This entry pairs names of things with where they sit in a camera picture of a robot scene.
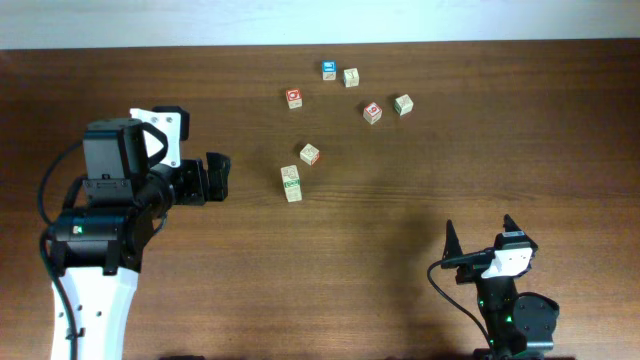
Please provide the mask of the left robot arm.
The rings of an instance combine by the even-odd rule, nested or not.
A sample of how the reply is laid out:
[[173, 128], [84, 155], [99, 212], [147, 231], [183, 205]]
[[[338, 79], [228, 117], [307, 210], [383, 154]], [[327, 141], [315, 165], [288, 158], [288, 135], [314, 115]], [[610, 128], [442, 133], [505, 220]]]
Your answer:
[[145, 246], [173, 206], [225, 200], [231, 160], [168, 166], [168, 134], [135, 118], [93, 122], [79, 145], [87, 172], [39, 241], [54, 294], [51, 356], [119, 359]]

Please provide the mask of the green edged picture block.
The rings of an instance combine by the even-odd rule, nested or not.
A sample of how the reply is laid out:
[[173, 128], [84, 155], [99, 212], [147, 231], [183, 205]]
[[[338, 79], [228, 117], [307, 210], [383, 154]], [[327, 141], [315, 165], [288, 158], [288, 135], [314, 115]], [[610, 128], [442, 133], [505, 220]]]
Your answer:
[[301, 181], [296, 165], [285, 166], [280, 169], [285, 196], [288, 202], [302, 200]]

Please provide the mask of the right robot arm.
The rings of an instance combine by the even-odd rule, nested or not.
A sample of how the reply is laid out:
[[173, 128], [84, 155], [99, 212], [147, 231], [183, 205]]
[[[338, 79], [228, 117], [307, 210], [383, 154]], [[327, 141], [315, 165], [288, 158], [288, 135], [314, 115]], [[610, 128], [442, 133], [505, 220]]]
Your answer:
[[448, 221], [441, 267], [457, 270], [458, 285], [476, 286], [488, 339], [487, 348], [473, 352], [476, 359], [542, 359], [554, 347], [559, 305], [546, 296], [517, 291], [515, 280], [531, 269], [538, 245], [509, 215], [503, 228], [493, 246], [465, 254]]

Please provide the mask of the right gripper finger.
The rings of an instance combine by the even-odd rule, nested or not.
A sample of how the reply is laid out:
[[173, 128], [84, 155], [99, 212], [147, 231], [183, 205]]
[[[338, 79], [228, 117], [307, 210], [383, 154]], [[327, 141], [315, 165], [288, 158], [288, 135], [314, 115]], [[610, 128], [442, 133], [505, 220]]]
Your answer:
[[503, 217], [503, 249], [511, 249], [516, 245], [527, 244], [533, 252], [538, 250], [538, 245], [533, 241], [511, 218], [509, 214]]
[[453, 260], [463, 255], [458, 236], [455, 232], [453, 222], [446, 222], [446, 236], [442, 260]]

